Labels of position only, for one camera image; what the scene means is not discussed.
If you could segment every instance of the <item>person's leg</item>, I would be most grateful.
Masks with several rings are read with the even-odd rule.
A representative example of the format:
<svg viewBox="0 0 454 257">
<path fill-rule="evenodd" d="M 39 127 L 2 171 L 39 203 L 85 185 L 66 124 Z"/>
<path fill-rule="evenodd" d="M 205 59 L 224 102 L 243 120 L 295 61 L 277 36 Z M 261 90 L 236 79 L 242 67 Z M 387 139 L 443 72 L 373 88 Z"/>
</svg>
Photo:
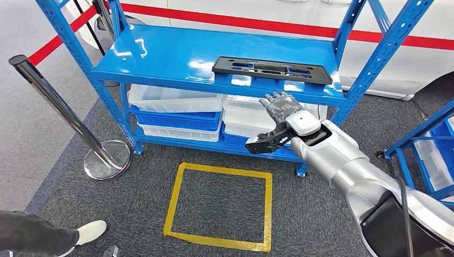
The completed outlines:
<svg viewBox="0 0 454 257">
<path fill-rule="evenodd" d="M 78 240 L 75 229 L 55 228 L 34 214 L 0 210 L 0 251 L 62 255 Z"/>
</svg>

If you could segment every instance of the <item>blue crate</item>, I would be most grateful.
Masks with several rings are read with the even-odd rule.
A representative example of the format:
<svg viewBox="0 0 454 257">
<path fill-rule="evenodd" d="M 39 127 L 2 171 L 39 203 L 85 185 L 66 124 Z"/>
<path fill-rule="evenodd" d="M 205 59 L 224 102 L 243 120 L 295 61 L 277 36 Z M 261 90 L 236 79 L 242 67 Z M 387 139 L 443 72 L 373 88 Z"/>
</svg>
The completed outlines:
<svg viewBox="0 0 454 257">
<path fill-rule="evenodd" d="M 229 145 L 229 146 L 234 146 L 234 147 L 245 148 L 244 145 L 246 144 L 246 141 L 248 139 L 247 137 L 242 137 L 240 135 L 227 134 L 225 132 L 224 123 L 222 123 L 221 132 L 224 135 L 224 144 Z M 294 154 L 293 151 L 290 149 L 278 149 L 275 151 L 275 153 L 284 154 L 284 155 L 293 156 L 293 157 L 296 156 L 296 154 Z"/>
<path fill-rule="evenodd" d="M 151 112 L 135 105 L 131 105 L 131 113 L 140 124 L 203 131 L 216 131 L 221 118 L 221 112 Z"/>
<path fill-rule="evenodd" d="M 432 137 L 454 137 L 453 128 L 445 119 L 438 127 L 430 131 Z M 454 178 L 454 139 L 453 140 L 435 140 L 435 145 L 440 151 L 449 173 Z"/>
</svg>

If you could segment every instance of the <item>stanchion base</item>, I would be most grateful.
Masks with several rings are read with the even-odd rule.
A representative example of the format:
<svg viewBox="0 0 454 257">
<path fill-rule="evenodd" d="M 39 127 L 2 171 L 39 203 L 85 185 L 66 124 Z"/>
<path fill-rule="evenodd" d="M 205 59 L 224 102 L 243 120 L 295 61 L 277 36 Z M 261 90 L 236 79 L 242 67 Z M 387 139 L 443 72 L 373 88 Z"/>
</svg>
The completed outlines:
<svg viewBox="0 0 454 257">
<path fill-rule="evenodd" d="M 104 82 L 104 85 L 106 87 L 116 87 L 116 86 L 119 86 L 120 83 L 116 82 L 116 81 L 105 81 Z"/>
<path fill-rule="evenodd" d="M 84 170 L 90 178 L 98 180 L 115 178 L 129 167 L 131 163 L 131 151 L 127 144 L 118 140 L 102 142 L 101 145 L 121 168 L 116 169 L 106 165 L 93 150 L 90 150 L 87 156 L 85 156 Z"/>
</svg>

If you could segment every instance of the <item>yellow tape square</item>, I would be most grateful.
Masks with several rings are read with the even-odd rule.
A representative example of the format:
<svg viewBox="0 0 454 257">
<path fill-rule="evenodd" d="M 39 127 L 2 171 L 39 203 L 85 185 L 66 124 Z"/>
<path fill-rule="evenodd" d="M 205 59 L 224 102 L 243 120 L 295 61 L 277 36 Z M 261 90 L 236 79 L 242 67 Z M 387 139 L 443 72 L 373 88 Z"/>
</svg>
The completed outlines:
<svg viewBox="0 0 454 257">
<path fill-rule="evenodd" d="M 247 241 L 236 241 L 236 240 L 230 240 L 230 239 L 196 236 L 196 235 L 189 235 L 189 234 L 185 234 L 185 233 L 172 232 L 173 218 L 175 216 L 175 211 L 177 209 L 178 195 L 180 194 L 181 183 L 183 181 L 183 171 L 185 169 L 265 179 L 265 203 L 264 203 L 265 208 L 264 208 L 263 242 L 254 243 L 254 242 L 247 242 Z M 222 168 L 222 167 L 207 166 L 207 165 L 183 162 L 178 167 L 177 177 L 175 179 L 175 184 L 173 186 L 172 197 L 170 198 L 169 210 L 167 211 L 167 217 L 165 218 L 164 235 L 176 237 L 176 238 L 179 238 L 179 239 L 182 239 L 185 241 L 189 241 L 189 242 L 192 242 L 195 244 L 201 244 L 201 245 L 211 245 L 211 246 L 219 246 L 219 247 L 234 248 L 234 249 L 249 250 L 249 251 L 269 252 L 269 251 L 271 251 L 271 192 L 272 192 L 272 189 L 273 189 L 273 175 L 268 172 L 259 172 L 259 171 L 252 171 L 252 170 L 238 170 L 238 169 Z"/>
</svg>

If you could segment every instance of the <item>dark carpet floor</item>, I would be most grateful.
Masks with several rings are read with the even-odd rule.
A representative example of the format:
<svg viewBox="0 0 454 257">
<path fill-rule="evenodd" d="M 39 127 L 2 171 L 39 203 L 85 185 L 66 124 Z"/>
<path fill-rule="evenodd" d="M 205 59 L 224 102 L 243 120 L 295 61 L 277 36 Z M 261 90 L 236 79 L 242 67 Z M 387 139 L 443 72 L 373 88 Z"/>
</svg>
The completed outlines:
<svg viewBox="0 0 454 257">
<path fill-rule="evenodd" d="M 365 96 L 343 125 L 370 161 L 394 174 L 396 162 L 379 160 L 376 151 L 390 146 L 439 109 L 454 95 L 454 74 L 430 85 L 414 102 Z M 100 141 L 124 140 L 98 101 L 86 124 Z M 313 171 L 295 177 L 294 164 L 148 144 L 133 156 L 120 177 L 96 181 L 82 163 L 87 146 L 73 138 L 27 207 L 56 226 L 77 228 L 93 220 L 108 222 L 97 241 L 69 256 L 101 257 L 118 245 L 120 257 L 136 256 L 368 256 L 352 215 L 341 196 Z M 417 187 L 421 179 L 409 156 Z M 273 174 L 272 246 L 270 253 L 197 245 L 164 237 L 163 226 L 177 167 L 181 162 L 240 168 Z M 263 237 L 264 181 L 207 172 L 188 171 L 183 178 L 173 231 L 260 242 Z"/>
</svg>

